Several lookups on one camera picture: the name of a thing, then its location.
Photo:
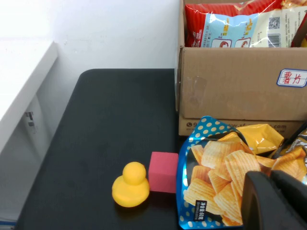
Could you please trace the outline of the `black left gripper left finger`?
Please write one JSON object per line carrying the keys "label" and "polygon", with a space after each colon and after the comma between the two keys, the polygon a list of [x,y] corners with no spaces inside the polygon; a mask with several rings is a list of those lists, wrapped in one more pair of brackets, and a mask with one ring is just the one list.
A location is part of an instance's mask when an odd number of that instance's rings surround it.
{"label": "black left gripper left finger", "polygon": [[241,204],[245,230],[305,230],[305,223],[286,201],[271,175],[248,172]]}

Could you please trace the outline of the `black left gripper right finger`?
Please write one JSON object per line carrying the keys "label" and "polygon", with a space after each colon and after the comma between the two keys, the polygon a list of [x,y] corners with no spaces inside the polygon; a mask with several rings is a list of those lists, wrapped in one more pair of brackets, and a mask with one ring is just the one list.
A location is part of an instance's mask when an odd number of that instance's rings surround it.
{"label": "black left gripper right finger", "polygon": [[271,172],[271,179],[300,218],[307,222],[307,186],[293,176],[279,170]]}

